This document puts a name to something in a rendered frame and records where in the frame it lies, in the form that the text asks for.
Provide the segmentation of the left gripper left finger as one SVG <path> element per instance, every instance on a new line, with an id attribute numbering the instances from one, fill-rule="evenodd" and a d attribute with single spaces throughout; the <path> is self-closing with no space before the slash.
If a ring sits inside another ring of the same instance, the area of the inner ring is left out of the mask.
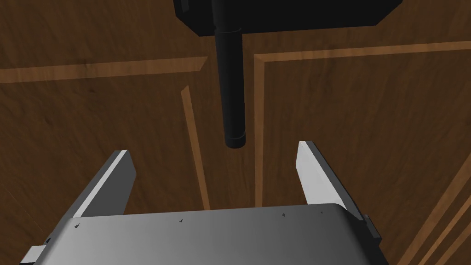
<path id="1" fill-rule="evenodd" d="M 129 151 L 114 151 L 67 210 L 65 218 L 122 215 L 135 177 Z"/>

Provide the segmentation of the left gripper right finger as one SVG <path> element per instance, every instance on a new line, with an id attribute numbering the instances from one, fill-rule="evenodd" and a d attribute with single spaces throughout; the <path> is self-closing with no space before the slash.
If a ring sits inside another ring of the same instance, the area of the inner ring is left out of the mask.
<path id="1" fill-rule="evenodd" d="M 308 204 L 338 204 L 358 220 L 364 220 L 352 197 L 313 141 L 299 141 L 296 170 Z"/>

